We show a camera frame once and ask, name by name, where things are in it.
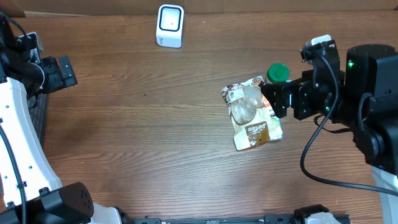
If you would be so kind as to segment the green lid jar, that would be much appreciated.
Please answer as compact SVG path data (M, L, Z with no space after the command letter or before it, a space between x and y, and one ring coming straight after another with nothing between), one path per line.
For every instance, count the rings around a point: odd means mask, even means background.
M289 69L283 63L275 63L267 71L267 79L271 83L283 83L287 81L289 75Z

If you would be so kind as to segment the snack bag brown white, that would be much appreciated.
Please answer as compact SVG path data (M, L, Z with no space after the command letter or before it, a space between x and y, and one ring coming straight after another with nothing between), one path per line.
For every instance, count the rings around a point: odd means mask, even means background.
M280 119L262 94L262 76L221 90L234 128L233 141L238 151L260 146L267 141L280 141L284 134Z

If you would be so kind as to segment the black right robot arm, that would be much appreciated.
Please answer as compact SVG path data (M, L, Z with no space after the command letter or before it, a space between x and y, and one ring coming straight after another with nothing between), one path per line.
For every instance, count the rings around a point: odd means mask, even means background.
M372 167L375 185L345 187L378 192L385 223L397 222L397 51L390 45L350 48L341 70L334 40L305 45L302 60L312 69L292 81L270 80L261 86L275 115L292 108L299 120L313 117L318 129L339 123L353 134L355 146Z

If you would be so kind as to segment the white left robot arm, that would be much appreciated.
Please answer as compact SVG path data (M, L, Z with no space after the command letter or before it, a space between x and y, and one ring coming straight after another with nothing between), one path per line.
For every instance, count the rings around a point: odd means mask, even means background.
M67 56L41 58L35 32L1 14L1 177L6 211L1 223L130 223L117 207L92 201L85 185L62 185L30 117L28 100L76 85Z

